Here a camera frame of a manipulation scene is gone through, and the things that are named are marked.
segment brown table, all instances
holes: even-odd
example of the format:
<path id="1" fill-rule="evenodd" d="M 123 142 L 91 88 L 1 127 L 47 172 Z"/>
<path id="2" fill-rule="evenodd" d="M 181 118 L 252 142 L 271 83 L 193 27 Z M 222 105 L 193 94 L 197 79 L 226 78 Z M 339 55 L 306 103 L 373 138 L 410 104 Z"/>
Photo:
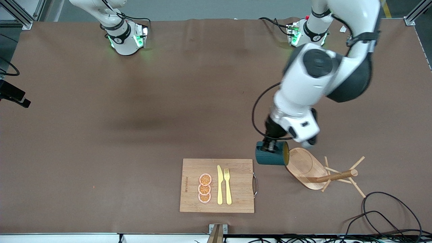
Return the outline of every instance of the brown table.
<path id="1" fill-rule="evenodd" d="M 344 54 L 340 26 L 326 47 Z M 316 105 L 322 132 L 311 152 L 338 170 L 365 156 L 363 191 L 399 197 L 430 230 L 432 75 L 413 27 L 385 19 L 381 30 L 370 88 Z M 0 232 L 201 233 L 226 223 L 230 233 L 342 233 L 360 213 L 351 185 L 312 191 L 284 167 L 258 164 L 254 214 L 179 212 L 183 158 L 254 158 L 262 137 L 252 104 L 280 81 L 292 51 L 274 26 L 155 22 L 150 48 L 128 57 L 103 35 L 96 22 L 35 22 L 21 34 L 12 61 L 22 74 L 6 80 L 32 104 L 0 103 Z M 257 109 L 262 129 L 271 96 Z M 388 198 L 368 203 L 399 228 L 416 227 Z M 364 221 L 350 232 L 373 233 Z"/>

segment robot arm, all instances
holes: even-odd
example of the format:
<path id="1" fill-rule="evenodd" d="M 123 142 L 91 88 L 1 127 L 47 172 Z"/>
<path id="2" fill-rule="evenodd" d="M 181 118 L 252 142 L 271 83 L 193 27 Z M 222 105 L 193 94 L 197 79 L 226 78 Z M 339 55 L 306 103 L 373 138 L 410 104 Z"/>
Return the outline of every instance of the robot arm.
<path id="1" fill-rule="evenodd" d="M 274 105 L 266 121 L 266 137 L 259 148 L 261 151 L 276 151 L 275 138 L 287 133 L 303 147 L 313 146 L 320 129 L 311 106 L 323 96 L 336 102 L 355 99 L 369 86 L 371 56 L 378 39 L 380 2 L 314 0 L 313 3 L 313 12 L 318 8 L 327 14 L 330 9 L 332 16 L 351 30 L 352 38 L 347 41 L 349 51 L 342 56 L 315 43 L 295 49 L 283 71 L 280 89 L 273 98 Z M 312 30 L 312 23 L 316 23 L 316 17 L 311 16 L 304 26 Z M 326 32 L 328 26 L 321 25 L 320 28 L 325 28 Z"/>
<path id="2" fill-rule="evenodd" d="M 95 17 L 108 33 L 111 46 L 121 55 L 132 55 L 144 47 L 148 27 L 126 20 L 118 8 L 127 0 L 69 0 Z"/>

